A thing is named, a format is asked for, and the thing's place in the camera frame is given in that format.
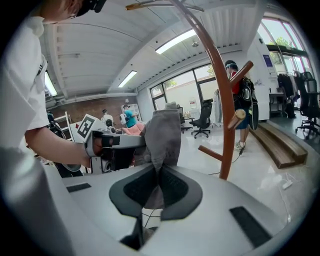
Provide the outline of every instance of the wooden ramp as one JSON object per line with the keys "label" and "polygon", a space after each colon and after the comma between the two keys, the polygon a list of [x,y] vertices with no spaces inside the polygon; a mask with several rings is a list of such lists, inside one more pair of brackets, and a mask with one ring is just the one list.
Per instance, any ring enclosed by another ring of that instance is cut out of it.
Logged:
{"label": "wooden ramp", "polygon": [[262,122],[250,132],[269,153],[279,169],[305,163],[307,151],[272,125]]}

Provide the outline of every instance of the brick wall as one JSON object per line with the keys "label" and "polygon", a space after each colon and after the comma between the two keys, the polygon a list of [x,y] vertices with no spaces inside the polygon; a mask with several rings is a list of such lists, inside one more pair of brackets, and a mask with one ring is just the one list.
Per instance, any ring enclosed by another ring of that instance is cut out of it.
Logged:
{"label": "brick wall", "polygon": [[122,113],[121,106],[126,103],[126,99],[129,100],[129,104],[137,103],[137,98],[135,96],[109,97],[66,104],[55,107],[50,111],[53,113],[55,118],[63,116],[67,111],[71,116],[72,122],[76,123],[82,121],[85,114],[101,119],[103,116],[102,110],[106,109],[108,114],[113,117],[116,128],[120,128],[125,127],[121,125],[119,116]]}

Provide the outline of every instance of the person in white shirt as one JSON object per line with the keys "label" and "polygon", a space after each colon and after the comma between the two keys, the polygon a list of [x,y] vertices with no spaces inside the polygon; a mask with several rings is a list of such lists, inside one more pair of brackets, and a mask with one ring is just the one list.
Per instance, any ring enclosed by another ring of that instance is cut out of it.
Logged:
{"label": "person in white shirt", "polygon": [[[101,10],[105,0],[43,0],[17,30],[0,66],[0,147],[21,148],[25,136],[29,147],[47,160],[90,167],[84,144],[64,140],[46,127],[44,79],[48,63],[39,37],[44,23],[57,23],[89,10],[99,12],[95,9],[99,1]],[[101,148],[101,140],[96,140],[94,152],[98,154]]]}
{"label": "person in white shirt", "polygon": [[101,118],[102,123],[104,123],[105,125],[107,120],[111,120],[112,122],[112,126],[114,126],[114,118],[112,117],[112,115],[108,114],[108,111],[106,109],[102,110],[103,113],[103,117]]}

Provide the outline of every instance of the black office chair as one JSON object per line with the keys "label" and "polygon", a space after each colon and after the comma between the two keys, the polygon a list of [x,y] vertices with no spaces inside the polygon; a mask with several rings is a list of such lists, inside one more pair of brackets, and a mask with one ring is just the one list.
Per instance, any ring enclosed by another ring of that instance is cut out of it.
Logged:
{"label": "black office chair", "polygon": [[320,118],[320,108],[318,104],[317,82],[313,79],[310,72],[304,72],[301,75],[295,73],[295,83],[301,95],[300,113],[302,116],[307,117],[303,120],[301,126],[295,129],[308,129],[308,135],[305,137],[309,139],[311,131],[316,135],[320,135],[318,128],[320,125],[317,123],[317,118]]}
{"label": "black office chair", "polygon": [[191,125],[196,126],[199,128],[199,130],[194,130],[191,132],[191,134],[196,133],[194,138],[197,138],[198,134],[205,134],[207,138],[209,138],[209,135],[206,132],[211,132],[210,130],[205,130],[210,126],[210,115],[212,110],[212,101],[211,100],[204,100],[201,107],[201,113],[200,118],[195,121],[189,122]]}
{"label": "black office chair", "polygon": [[[176,106],[177,106],[177,109],[178,109],[179,115],[180,115],[180,124],[182,125],[182,124],[184,124],[186,122],[184,114],[183,114],[184,113],[184,108],[182,106],[178,105],[178,104]],[[188,127],[181,126],[181,132],[184,134],[185,131],[187,131],[187,130],[189,130],[191,128],[192,128],[191,126],[188,126]]]}

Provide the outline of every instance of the fluorescent light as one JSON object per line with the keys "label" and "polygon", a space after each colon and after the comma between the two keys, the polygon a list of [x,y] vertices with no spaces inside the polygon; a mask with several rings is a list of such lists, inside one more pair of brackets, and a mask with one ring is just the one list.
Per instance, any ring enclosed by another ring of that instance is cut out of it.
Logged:
{"label": "fluorescent light", "polygon": [[45,76],[44,76],[44,84],[45,84],[45,87],[48,89],[49,93],[51,94],[51,96],[57,95],[57,91],[54,85],[52,84],[47,71],[45,72]]}
{"label": "fluorescent light", "polygon": [[183,34],[178,35],[177,37],[171,39],[169,42],[166,42],[164,45],[162,45],[158,49],[156,49],[155,52],[157,54],[162,54],[166,50],[168,50],[171,47],[175,46],[176,44],[179,44],[183,40],[186,40],[186,39],[188,39],[190,37],[193,37],[195,35],[196,35],[196,32],[193,29],[191,29],[191,30],[189,30],[187,32],[184,32]]}
{"label": "fluorescent light", "polygon": [[125,84],[128,83],[129,80],[130,80],[131,78],[133,78],[136,73],[137,73],[136,71],[131,71],[130,74],[127,75],[127,77],[122,81],[122,83],[120,83],[120,85],[119,85],[118,87],[119,87],[119,88],[124,87]]}

